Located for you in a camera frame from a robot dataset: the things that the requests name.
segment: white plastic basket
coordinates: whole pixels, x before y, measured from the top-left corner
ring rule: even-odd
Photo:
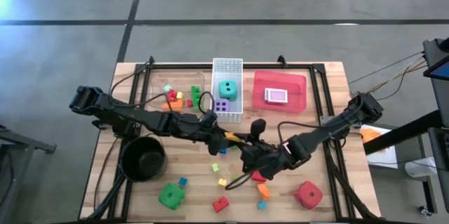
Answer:
[[[230,112],[217,112],[219,122],[241,123],[243,115],[243,59],[214,58],[212,68],[212,95],[220,98],[220,82],[233,80],[237,84],[237,100],[229,103]]]

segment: purple dice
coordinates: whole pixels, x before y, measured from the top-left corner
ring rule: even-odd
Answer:
[[[224,98],[216,99],[215,112],[229,112],[229,100]]]

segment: red foam cube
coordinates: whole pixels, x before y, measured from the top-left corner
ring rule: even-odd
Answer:
[[[267,181],[266,178],[262,177],[262,175],[260,175],[259,171],[254,171],[253,174],[251,175],[251,178],[253,180],[259,181],[259,182],[265,182]]]
[[[314,209],[323,199],[321,190],[309,181],[304,182],[293,196],[307,209]]]
[[[229,202],[225,197],[221,197],[216,202],[213,202],[212,205],[215,209],[215,212],[218,213],[219,211],[225,209],[226,206],[229,206]]]

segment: black pot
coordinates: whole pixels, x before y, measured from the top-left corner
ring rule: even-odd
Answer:
[[[139,137],[125,145],[119,164],[123,174],[133,182],[157,179],[167,169],[167,155],[153,137]]]

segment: concrete floor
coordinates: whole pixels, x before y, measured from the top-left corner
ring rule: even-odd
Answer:
[[[126,20],[133,0],[0,0],[0,20]],[[449,0],[140,0],[136,19],[432,19],[449,18]],[[126,62],[211,61],[214,57],[273,61],[342,61],[348,80],[422,50],[422,41],[448,35],[447,25],[297,25],[134,27]],[[70,112],[78,85],[109,88],[124,26],[0,26],[0,124],[48,143],[37,152],[14,213],[15,223],[76,220],[98,136],[91,118]],[[392,67],[351,85],[366,91],[402,69]],[[391,93],[398,83],[377,96]],[[380,122],[401,125],[436,109],[430,81],[419,72],[382,101]],[[373,177],[382,215],[389,220],[426,219],[420,183]]]

